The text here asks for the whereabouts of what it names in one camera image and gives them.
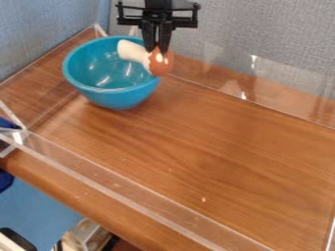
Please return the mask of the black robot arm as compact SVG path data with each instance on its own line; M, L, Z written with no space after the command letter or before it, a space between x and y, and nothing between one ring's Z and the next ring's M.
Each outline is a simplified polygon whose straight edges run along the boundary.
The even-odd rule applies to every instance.
M135 25L141 29L144 47L148 52L159 48L168 52L172 32L177 28L197 27L200 4L189 0L143 0L141 6L125 5L117 0L116 21L120 25Z

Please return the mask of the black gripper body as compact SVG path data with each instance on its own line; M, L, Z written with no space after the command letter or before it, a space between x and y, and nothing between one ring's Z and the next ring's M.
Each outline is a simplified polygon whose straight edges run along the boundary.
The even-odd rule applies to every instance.
M200 4L191 0L139 0L129 4L117 0L117 23L120 25L141 25L147 20L155 25L171 21L172 27L197 27Z

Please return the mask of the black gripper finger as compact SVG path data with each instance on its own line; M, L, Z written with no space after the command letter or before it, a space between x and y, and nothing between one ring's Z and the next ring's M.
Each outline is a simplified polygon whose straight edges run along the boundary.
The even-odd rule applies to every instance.
M156 46L156 26L149 21L143 20L140 28L143 33L144 46L147 51L151 52Z
M159 48L163 54L168 51L171 33L172 33L171 21L161 21L159 25Z

